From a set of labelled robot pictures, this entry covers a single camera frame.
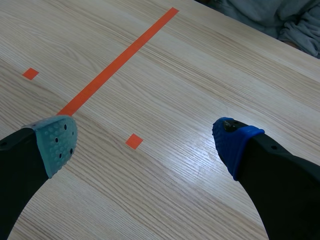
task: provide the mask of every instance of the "table surface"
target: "table surface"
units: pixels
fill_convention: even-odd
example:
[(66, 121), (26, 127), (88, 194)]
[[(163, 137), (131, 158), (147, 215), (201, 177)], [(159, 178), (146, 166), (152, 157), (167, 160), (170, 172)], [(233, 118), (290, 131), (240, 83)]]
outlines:
[(217, 155), (224, 116), (320, 164), (319, 60), (192, 0), (2, 0), (0, 138), (57, 114), (171, 7), (73, 115), (75, 154), (9, 239), (267, 239)]

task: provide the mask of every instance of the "textured gripper pad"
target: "textured gripper pad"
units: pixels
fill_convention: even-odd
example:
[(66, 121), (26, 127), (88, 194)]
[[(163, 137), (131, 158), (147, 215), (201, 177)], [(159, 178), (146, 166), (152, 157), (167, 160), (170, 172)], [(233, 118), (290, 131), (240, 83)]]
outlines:
[(227, 132), (224, 128), (224, 121), (227, 120), (234, 119), (229, 117), (219, 118), (213, 124), (212, 135), (219, 156), (223, 158), (229, 173), (233, 176), (233, 179), (237, 181), (238, 168), (247, 142), (250, 138), (258, 134), (264, 134), (265, 131), (255, 126), (245, 126), (234, 132)]
[(49, 178), (58, 172), (75, 152), (77, 144), (76, 121), (67, 115), (49, 117), (22, 128), (35, 131), (45, 171)]

